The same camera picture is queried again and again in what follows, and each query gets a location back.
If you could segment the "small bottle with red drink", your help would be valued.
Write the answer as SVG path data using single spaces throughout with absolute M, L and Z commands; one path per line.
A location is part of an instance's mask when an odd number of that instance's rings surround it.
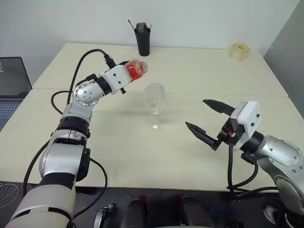
M 133 59 L 124 66 L 130 74 L 132 81 L 141 78 L 148 71 L 148 65 L 138 59 Z

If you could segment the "small black device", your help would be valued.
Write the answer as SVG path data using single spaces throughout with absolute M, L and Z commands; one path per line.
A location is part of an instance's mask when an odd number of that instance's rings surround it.
M 105 222 L 111 217 L 115 209 L 115 204 L 110 203 L 109 205 L 99 208 L 95 215 L 93 228 L 103 228 Z

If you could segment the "clear tape roll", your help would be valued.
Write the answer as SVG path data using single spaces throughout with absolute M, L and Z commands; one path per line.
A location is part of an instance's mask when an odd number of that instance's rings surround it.
M 229 50 L 229 56 L 234 60 L 245 60 L 250 53 L 250 47 L 242 43 L 235 43 Z

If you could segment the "clear wine glass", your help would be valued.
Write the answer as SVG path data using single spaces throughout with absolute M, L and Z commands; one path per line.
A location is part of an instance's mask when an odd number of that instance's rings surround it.
M 149 126 L 159 131 L 163 128 L 161 114 L 166 105 L 165 89 L 161 84 L 151 83 L 143 91 L 143 102 L 149 113 Z

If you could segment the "dark grey laptop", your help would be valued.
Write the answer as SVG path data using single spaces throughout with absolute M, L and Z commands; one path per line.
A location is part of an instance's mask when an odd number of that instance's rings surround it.
M 32 89 L 21 57 L 0 57 L 0 131 Z

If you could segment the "dark rounded shape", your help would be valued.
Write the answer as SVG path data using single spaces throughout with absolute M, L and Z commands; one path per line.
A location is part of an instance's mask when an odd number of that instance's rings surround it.
M 148 220 L 147 196 L 133 199 L 123 213 L 119 228 L 146 228 Z
M 176 196 L 179 221 L 182 226 L 215 228 L 211 216 L 205 206 L 197 199 L 186 196 Z

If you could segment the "tall black cup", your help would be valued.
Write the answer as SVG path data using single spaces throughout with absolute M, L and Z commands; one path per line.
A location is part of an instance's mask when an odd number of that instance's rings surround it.
M 139 54 L 146 57 L 150 54 L 150 33 L 151 29 L 147 26 L 145 22 L 140 22 L 136 24 L 134 30 Z

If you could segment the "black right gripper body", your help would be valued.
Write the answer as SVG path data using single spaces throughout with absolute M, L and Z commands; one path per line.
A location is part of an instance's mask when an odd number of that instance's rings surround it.
M 235 131 L 233 129 L 230 117 L 226 120 L 224 125 L 222 126 L 219 134 L 218 141 L 219 143 L 225 143 L 227 145 L 236 145 L 237 138 L 235 136 Z

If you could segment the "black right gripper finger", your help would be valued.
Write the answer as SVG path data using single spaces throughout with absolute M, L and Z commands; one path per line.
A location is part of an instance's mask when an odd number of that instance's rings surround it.
M 209 106 L 211 109 L 218 113 L 224 113 L 228 116 L 231 116 L 232 113 L 234 112 L 235 108 L 225 104 L 223 102 L 217 101 L 217 100 L 212 100 L 212 99 L 204 99 L 203 102 Z
M 201 141 L 203 141 L 204 143 L 206 143 L 208 146 L 210 146 L 214 151 L 217 150 L 218 145 L 217 145 L 217 140 L 212 138 L 211 136 L 206 134 L 206 131 L 199 128 L 198 126 L 189 123 L 189 122 L 185 122 L 186 126 L 188 127 L 188 129 Z

